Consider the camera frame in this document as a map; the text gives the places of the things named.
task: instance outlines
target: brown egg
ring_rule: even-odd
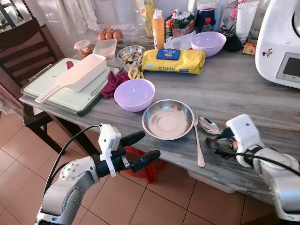
[[[121,34],[121,37],[123,37],[122,31],[120,29],[117,29],[117,31]]]
[[[118,30],[116,30],[114,33],[113,33],[113,38],[114,39],[117,39],[118,43],[120,43],[121,39],[122,39],[122,36],[120,34],[120,32]]]
[[[105,34],[105,37],[106,37],[106,40],[109,40],[109,39],[113,39],[113,34],[108,31],[106,34]]]
[[[98,33],[98,40],[99,40],[99,41],[105,40],[105,33],[104,33],[104,31],[100,31],[100,32]]]

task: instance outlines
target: spoon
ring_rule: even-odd
[[[205,130],[207,133],[211,135],[221,134],[219,130],[219,126],[215,122],[212,122],[209,119],[204,117],[200,117],[199,122],[203,130]]]

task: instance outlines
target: yellow scissors handle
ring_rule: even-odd
[[[128,71],[128,77],[130,79],[136,79],[136,78],[144,78],[144,74],[142,71],[139,71],[139,67],[133,67]]]

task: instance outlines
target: blue label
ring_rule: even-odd
[[[159,49],[156,58],[158,60],[178,60],[179,56],[179,49]]]
[[[189,69],[179,69],[181,73],[188,73]]]

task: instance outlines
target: tiled floor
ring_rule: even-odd
[[[55,123],[48,131],[61,145],[67,135]],[[98,135],[89,132],[93,143]],[[84,157],[70,145],[60,164]],[[48,173],[57,157],[14,115],[0,118],[0,224],[32,225]],[[74,225],[240,225],[272,210],[240,193],[226,194],[173,166],[156,182],[121,173],[106,176],[84,196]]]

